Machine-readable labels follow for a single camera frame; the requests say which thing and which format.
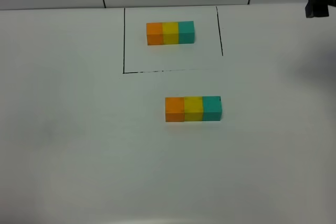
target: white table surface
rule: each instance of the white table surface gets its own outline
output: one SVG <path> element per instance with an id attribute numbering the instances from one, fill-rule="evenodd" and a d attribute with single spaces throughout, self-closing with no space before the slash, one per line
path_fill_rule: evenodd
<path id="1" fill-rule="evenodd" d="M 130 74 L 123 9 L 0 12 L 0 220 L 334 223 L 336 12 L 303 8 L 219 6 L 219 66 Z M 188 95 L 222 121 L 165 123 Z"/>

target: colored block assembly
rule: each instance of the colored block assembly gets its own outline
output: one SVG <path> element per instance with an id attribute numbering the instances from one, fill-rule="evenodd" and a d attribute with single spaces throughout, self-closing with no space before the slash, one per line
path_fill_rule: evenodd
<path id="1" fill-rule="evenodd" d="M 167 97 L 166 122 L 220 121 L 221 97 Z"/>
<path id="2" fill-rule="evenodd" d="M 147 44 L 172 45 L 192 44 L 195 42 L 193 21 L 147 23 Z"/>

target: block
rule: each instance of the block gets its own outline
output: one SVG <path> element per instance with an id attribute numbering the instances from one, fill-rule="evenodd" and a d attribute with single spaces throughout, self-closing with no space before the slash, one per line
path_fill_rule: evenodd
<path id="1" fill-rule="evenodd" d="M 163 45 L 162 23 L 147 23 L 147 44 Z"/>
<path id="2" fill-rule="evenodd" d="M 220 121 L 222 117 L 221 97 L 203 97 L 203 121 Z"/>
<path id="3" fill-rule="evenodd" d="M 162 23 L 163 28 L 163 44 L 171 45 L 179 43 L 179 27 L 178 22 Z"/>
<path id="4" fill-rule="evenodd" d="M 179 22 L 178 43 L 192 44 L 195 42 L 195 27 L 193 21 Z"/>
<path id="5" fill-rule="evenodd" d="M 184 98 L 166 97 L 166 122 L 184 122 Z"/>
<path id="6" fill-rule="evenodd" d="M 203 99 L 202 97 L 184 98 L 184 121 L 202 121 Z"/>

